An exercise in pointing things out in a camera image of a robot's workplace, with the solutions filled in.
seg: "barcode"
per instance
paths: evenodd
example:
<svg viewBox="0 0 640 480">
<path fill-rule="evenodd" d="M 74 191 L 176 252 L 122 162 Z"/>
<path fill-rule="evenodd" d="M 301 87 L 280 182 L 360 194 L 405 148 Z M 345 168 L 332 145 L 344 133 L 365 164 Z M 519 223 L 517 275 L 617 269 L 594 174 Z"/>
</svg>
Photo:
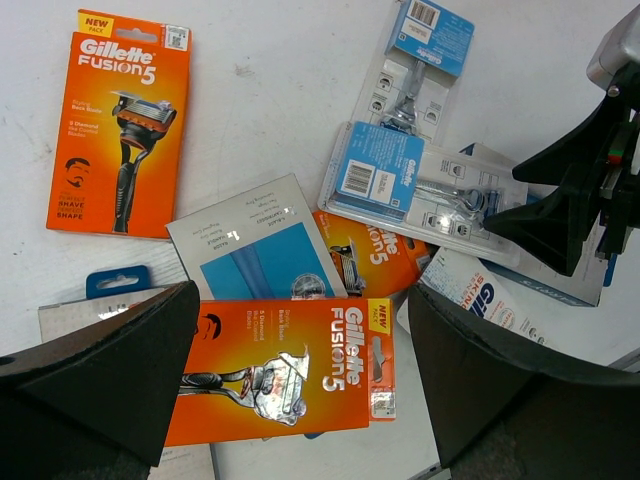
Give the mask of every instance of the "barcode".
<svg viewBox="0 0 640 480">
<path fill-rule="evenodd" d="M 164 41 L 165 48 L 186 51 L 189 44 L 189 29 L 167 25 L 167 33 Z"/>
<path fill-rule="evenodd" d="M 342 190 L 354 195 L 368 196 L 374 171 L 375 168 L 366 163 L 349 160 Z"/>
<path fill-rule="evenodd" d="M 373 418 L 395 418 L 396 396 L 393 392 L 371 393 L 371 414 Z"/>
<path fill-rule="evenodd" d="M 428 27 L 434 28 L 438 21 L 439 10 L 430 7 L 426 3 L 414 2 L 411 7 L 409 16 L 415 18 L 419 22 L 426 23 Z"/>
</svg>

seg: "gillette fusion5 razor package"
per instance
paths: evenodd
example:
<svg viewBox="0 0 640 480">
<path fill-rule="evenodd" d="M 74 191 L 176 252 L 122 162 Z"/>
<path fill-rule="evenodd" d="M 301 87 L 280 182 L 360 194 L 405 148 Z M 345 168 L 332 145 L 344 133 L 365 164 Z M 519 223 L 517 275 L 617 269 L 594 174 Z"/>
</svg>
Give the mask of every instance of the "gillette fusion5 razor package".
<svg viewBox="0 0 640 480">
<path fill-rule="evenodd" d="M 168 238 L 191 42 L 187 28 L 78 12 L 47 228 Z"/>
<path fill-rule="evenodd" d="M 386 297 L 409 288 L 434 250 L 420 240 L 328 212 L 315 212 L 313 218 L 350 297 Z"/>
<path fill-rule="evenodd" d="M 166 445 L 395 418 L 388 299 L 203 302 Z"/>
</svg>

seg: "blue label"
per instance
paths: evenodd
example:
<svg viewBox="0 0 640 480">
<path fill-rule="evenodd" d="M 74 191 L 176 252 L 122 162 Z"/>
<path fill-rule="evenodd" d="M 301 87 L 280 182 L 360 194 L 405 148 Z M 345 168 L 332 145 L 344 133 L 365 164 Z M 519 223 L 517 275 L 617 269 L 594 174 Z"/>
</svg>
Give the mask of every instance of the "blue label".
<svg viewBox="0 0 640 480">
<path fill-rule="evenodd" d="M 341 203 L 391 217 L 411 206 L 424 140 L 356 122 L 340 167 Z"/>
<path fill-rule="evenodd" d="M 400 9 L 391 46 L 459 77 L 469 52 L 471 22 L 428 0 L 411 0 Z"/>
</svg>

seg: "razor blade refill package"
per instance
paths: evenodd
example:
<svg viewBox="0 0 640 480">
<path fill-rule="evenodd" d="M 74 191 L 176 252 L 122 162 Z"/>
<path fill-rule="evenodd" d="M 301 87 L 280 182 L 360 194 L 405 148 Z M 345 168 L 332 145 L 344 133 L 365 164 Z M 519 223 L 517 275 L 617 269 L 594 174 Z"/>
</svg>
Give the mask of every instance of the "razor blade refill package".
<svg viewBox="0 0 640 480">
<path fill-rule="evenodd" d="M 435 250 L 420 240 L 327 212 L 314 212 L 313 218 L 350 297 L 387 297 L 409 288 Z"/>
<path fill-rule="evenodd" d="M 503 265 L 519 249 L 483 228 L 484 219 L 524 205 L 527 185 L 511 170 L 425 145 L 423 139 L 364 122 L 345 124 L 318 207 L 432 245 Z"/>
<path fill-rule="evenodd" d="M 191 42 L 187 28 L 78 12 L 47 228 L 168 238 Z"/>
<path fill-rule="evenodd" d="M 388 299 L 203 302 L 166 445 L 395 418 Z"/>
<path fill-rule="evenodd" d="M 473 31 L 472 23 L 428 0 L 393 2 L 351 121 L 437 143 Z"/>
<path fill-rule="evenodd" d="M 478 317 L 553 348 L 540 326 L 477 258 L 441 248 L 420 281 Z"/>
<path fill-rule="evenodd" d="M 203 300 L 347 296 L 293 174 L 167 228 Z"/>
</svg>

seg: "razor handle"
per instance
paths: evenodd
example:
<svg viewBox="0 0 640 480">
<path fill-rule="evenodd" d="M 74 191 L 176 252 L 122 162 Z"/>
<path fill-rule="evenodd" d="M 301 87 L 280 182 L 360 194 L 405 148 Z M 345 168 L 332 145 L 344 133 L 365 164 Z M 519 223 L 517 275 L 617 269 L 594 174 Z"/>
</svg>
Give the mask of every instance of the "razor handle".
<svg viewBox="0 0 640 480">
<path fill-rule="evenodd" d="M 142 160 L 151 153 L 151 150 L 143 150 L 136 157 L 135 162 L 124 162 L 118 171 L 118 183 L 116 185 L 116 214 L 113 224 L 115 233 L 129 233 L 129 218 L 133 207 L 133 194 L 135 193 L 136 177 Z"/>
</svg>

